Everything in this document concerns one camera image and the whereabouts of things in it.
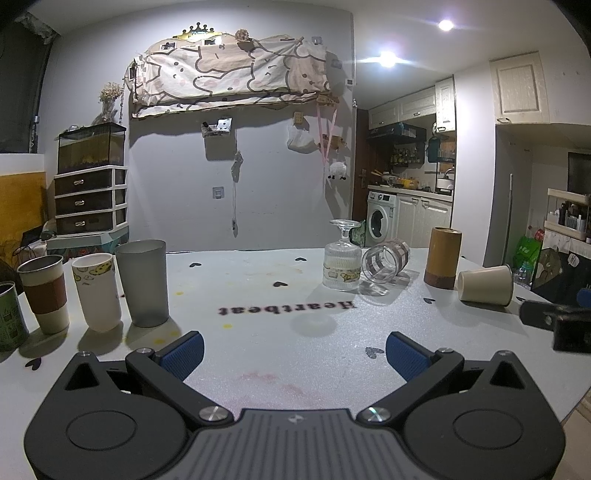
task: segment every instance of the wall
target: wall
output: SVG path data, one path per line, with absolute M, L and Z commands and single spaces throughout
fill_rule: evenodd
M 333 88 L 344 91 L 335 135 L 345 138 L 348 148 L 342 148 L 338 158 L 350 167 L 352 94 L 344 80 L 353 68 L 351 14 L 283 2 L 251 7 L 199 2 L 125 15 L 56 41 L 40 111 L 40 149 L 50 177 L 56 172 L 57 134 L 71 124 L 89 125 L 100 111 L 98 94 L 106 82 L 120 81 L 134 56 L 196 21 L 230 33 L 246 28 L 254 38 L 284 33 L 308 40 L 321 36 L 343 62 L 342 70 L 328 70 Z M 315 105 L 298 109 L 318 138 Z M 304 155 L 287 149 L 287 127 L 295 110 L 233 109 L 235 143 L 233 138 L 208 139 L 207 149 L 200 125 L 217 121 L 220 113 L 179 113 L 131 124 L 124 115 L 123 124 L 129 127 L 125 162 L 131 182 L 131 238 L 162 238 L 171 251 L 323 247 L 338 238 L 329 220 L 350 214 L 350 176 L 329 184 L 320 152 Z M 236 186 L 235 238 L 230 168 L 236 149 L 244 163 Z M 216 186 L 225 188 L 224 199 L 212 199 Z
M 488 62 L 454 75 L 457 157 L 452 227 L 462 232 L 461 254 L 482 265 L 491 222 L 495 124 Z
M 532 172 L 531 146 L 506 132 L 496 130 L 495 187 L 492 200 L 491 226 L 486 243 L 484 267 L 512 264 L 519 239 L 525 235 L 530 212 Z M 503 250 L 509 222 L 509 178 L 513 174 L 513 206 L 506 257 Z

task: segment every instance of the cabinet door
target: cabinet door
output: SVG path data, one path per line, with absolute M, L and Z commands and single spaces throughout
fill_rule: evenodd
M 398 122 L 398 109 L 394 102 L 372 108 L 369 111 L 369 129 L 383 127 Z
M 423 198 L 417 206 L 415 229 L 413 235 L 414 247 L 428 248 L 431 241 L 431 230 L 436 226 L 449 227 L 452 219 L 452 204 Z
M 497 123 L 550 121 L 546 83 L 538 53 L 493 61 L 491 73 Z
M 435 106 L 435 87 L 402 97 L 398 100 L 398 103 L 400 105 L 399 119 L 401 122 L 419 116 L 432 115 L 437 110 Z
M 453 132 L 456 129 L 456 89 L 453 78 L 435 84 L 437 107 L 437 131 Z
M 396 237 L 404 240 L 409 247 L 414 247 L 413 230 L 417 205 L 418 198 L 398 195 L 398 228 Z

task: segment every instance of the tipped over cup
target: tipped over cup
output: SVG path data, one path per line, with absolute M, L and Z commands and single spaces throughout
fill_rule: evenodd
M 513 298 L 513 273 L 509 265 L 460 272 L 457 295 L 461 301 L 502 305 Z

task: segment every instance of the wooden panel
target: wooden panel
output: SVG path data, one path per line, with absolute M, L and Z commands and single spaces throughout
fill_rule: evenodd
M 45 172 L 0 176 L 0 258 L 13 265 L 22 233 L 44 222 Z

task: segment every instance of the drawer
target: drawer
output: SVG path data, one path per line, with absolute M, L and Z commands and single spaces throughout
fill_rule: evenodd
M 73 174 L 56 175 L 56 196 L 88 190 L 107 189 L 115 185 L 125 185 L 124 168 L 91 168 Z
M 56 198 L 56 215 L 112 209 L 125 203 L 125 189 L 81 193 Z
M 56 218 L 58 235 L 106 232 L 126 222 L 127 208 Z

